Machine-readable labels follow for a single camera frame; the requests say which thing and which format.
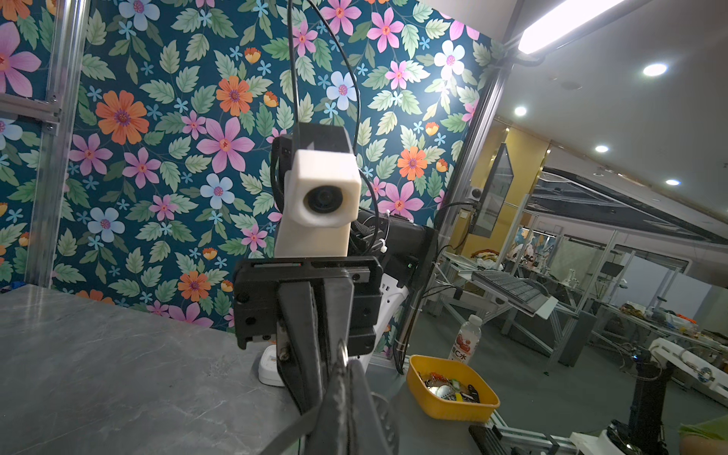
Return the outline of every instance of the floral wallpaper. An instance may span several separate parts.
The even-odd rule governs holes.
[[[302,122],[356,119],[353,80],[296,0]],[[318,1],[362,95],[361,205],[431,223],[502,47],[416,0]],[[94,1],[54,284],[234,330],[230,272],[272,257],[269,147],[294,123],[285,2]]]
[[[0,93],[44,100],[55,2],[0,0],[0,12]],[[0,287],[24,280],[40,135],[40,124],[0,114]]]

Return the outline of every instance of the orange flower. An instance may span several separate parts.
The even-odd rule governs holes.
[[[248,47],[245,50],[245,59],[249,64],[253,65],[261,59],[261,51],[257,50],[255,47]]]
[[[149,131],[149,121],[145,120],[146,109],[141,101],[134,102],[134,95],[122,90],[119,97],[113,90],[103,95],[106,102],[96,104],[96,115],[103,120],[98,122],[103,134],[111,134],[111,140],[124,145],[141,141],[140,132]]]
[[[263,103],[270,108],[278,107],[278,97],[273,92],[266,92],[263,95]]]
[[[410,147],[402,152],[402,158],[397,161],[401,167],[400,175],[407,177],[407,180],[414,180],[424,175],[424,168],[427,167],[427,160],[424,158],[424,151],[417,147]]]
[[[208,291],[212,289],[212,286],[207,282],[206,274],[198,274],[197,270],[193,270],[189,274],[182,275],[180,280],[182,282],[177,283],[177,289],[182,291],[184,298],[199,301],[201,298],[207,298],[210,295]]]
[[[440,129],[440,125],[435,122],[430,122],[424,126],[424,131],[429,136],[436,134],[439,129]]]
[[[33,4],[33,0],[0,0],[2,15],[7,20],[17,22],[17,17],[28,19],[31,11],[26,5]]]
[[[438,163],[435,165],[435,167],[437,168],[438,172],[441,172],[441,173],[448,172],[448,162],[445,161],[444,158],[440,158],[440,161],[438,161]]]
[[[230,76],[230,79],[220,81],[218,90],[218,100],[222,101],[220,107],[223,111],[230,112],[230,115],[239,117],[250,110],[248,103],[253,102],[253,94],[248,92],[250,85],[246,81],[241,81],[237,76]]]
[[[212,261],[218,255],[218,251],[215,248],[205,248],[202,250],[202,255],[208,261]]]
[[[81,292],[77,292],[76,295],[79,297],[90,298],[91,300],[103,302],[105,304],[110,304],[110,305],[114,304],[114,301],[111,299],[111,297],[104,297],[103,292],[101,292],[100,290],[96,290],[96,289],[91,290],[91,295],[89,295],[89,293],[86,292],[85,290],[82,290]]]

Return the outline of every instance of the yellow bin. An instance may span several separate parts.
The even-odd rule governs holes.
[[[430,373],[439,373],[448,379],[457,379],[464,387],[472,384],[478,391],[480,403],[450,401],[436,397],[424,385],[420,373],[424,377],[428,377]],[[488,387],[483,378],[471,367],[455,360],[413,355],[410,357],[407,385],[420,408],[433,419],[487,422],[493,411],[500,407],[498,395]]]

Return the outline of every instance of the camera lens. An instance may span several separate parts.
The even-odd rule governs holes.
[[[316,213],[331,213],[341,207],[344,195],[335,186],[319,186],[306,195],[309,207]]]

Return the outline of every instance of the floor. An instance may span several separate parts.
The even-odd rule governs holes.
[[[467,319],[467,310],[458,310]],[[569,436],[571,432],[599,431],[612,419],[629,420],[635,380],[629,373],[619,372],[619,355],[586,347],[575,367],[558,365],[546,375],[547,358],[502,336],[501,326],[502,320],[493,320],[482,327],[483,335],[470,366],[498,394],[499,412],[509,426]],[[458,330],[459,325],[449,313],[434,317],[422,312],[408,354],[446,357]],[[679,453],[680,424],[725,414],[728,409],[723,405],[670,382],[662,414],[669,452]]]

